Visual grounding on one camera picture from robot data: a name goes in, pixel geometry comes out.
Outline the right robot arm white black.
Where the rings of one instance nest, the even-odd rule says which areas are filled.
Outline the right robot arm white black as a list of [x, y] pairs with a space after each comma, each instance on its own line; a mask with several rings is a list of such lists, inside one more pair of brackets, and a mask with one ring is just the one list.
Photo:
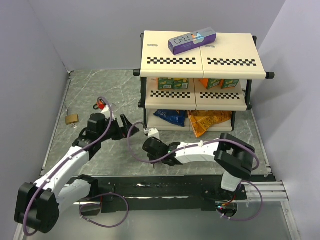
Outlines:
[[142, 149], [149, 161], [159, 160], [168, 166], [190, 163], [217, 163], [224, 169], [218, 193], [223, 199], [235, 195], [242, 180], [248, 180], [257, 159], [253, 146], [228, 134], [198, 143], [173, 142], [169, 145], [156, 137], [148, 138]]

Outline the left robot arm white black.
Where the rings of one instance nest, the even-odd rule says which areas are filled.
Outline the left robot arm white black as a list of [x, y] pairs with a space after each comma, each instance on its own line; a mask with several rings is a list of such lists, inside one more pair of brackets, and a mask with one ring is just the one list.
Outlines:
[[102, 142], [122, 140], [139, 132], [124, 114], [120, 118], [123, 126], [119, 126], [112, 114], [91, 114], [87, 126], [81, 130], [67, 154], [37, 181], [22, 184], [17, 194], [14, 220], [22, 224], [26, 236], [33, 235], [29, 229], [33, 229], [35, 233], [48, 233], [54, 227], [62, 212], [65, 195], [71, 194], [87, 201], [98, 197], [97, 182], [91, 177], [80, 177], [65, 191], [63, 187], [95, 156], [101, 149]]

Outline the brass padlock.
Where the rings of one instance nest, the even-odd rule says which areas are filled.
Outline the brass padlock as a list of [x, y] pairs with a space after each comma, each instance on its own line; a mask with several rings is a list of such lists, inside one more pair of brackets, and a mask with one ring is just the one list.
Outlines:
[[66, 125], [71, 125], [72, 123], [76, 124], [79, 122], [79, 116], [78, 114], [69, 114], [69, 109], [67, 106], [64, 106], [64, 111], [65, 111], [65, 124]]

